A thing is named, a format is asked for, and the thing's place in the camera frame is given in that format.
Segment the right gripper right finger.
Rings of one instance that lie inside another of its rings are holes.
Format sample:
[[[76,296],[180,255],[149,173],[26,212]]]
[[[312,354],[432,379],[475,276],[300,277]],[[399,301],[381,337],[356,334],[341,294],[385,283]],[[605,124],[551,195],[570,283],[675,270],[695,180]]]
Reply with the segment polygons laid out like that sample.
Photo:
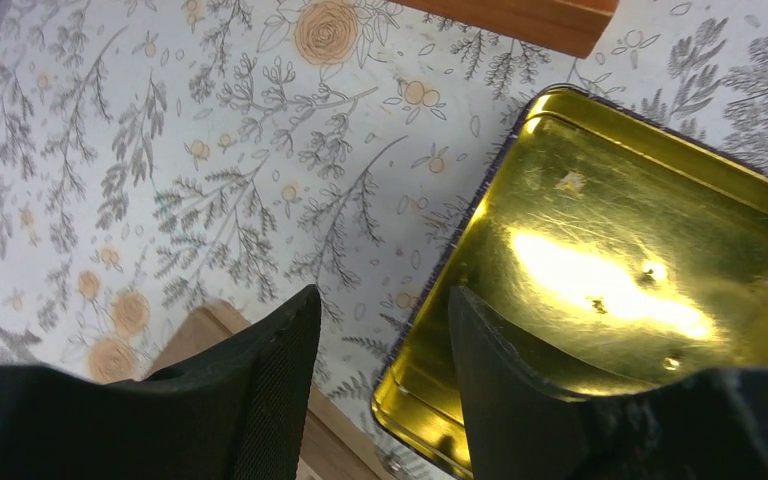
[[[463,286],[450,339],[477,479],[768,479],[768,368],[715,368],[640,393],[563,381],[598,370]]]

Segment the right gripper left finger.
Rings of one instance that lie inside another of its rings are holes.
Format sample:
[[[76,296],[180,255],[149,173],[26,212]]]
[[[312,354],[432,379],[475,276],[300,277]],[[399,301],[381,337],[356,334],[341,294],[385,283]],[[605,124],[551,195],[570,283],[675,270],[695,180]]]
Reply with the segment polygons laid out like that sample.
[[[0,479],[292,479],[320,326],[308,285],[140,381],[0,365]]]

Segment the yellow tin box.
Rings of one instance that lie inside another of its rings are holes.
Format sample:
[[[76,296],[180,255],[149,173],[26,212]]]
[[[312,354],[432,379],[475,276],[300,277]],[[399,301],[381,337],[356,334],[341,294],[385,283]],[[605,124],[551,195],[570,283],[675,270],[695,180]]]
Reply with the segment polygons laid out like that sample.
[[[448,299],[595,367],[572,391],[640,393],[768,368],[768,178],[570,85],[517,120],[371,399],[375,421],[473,475]]]

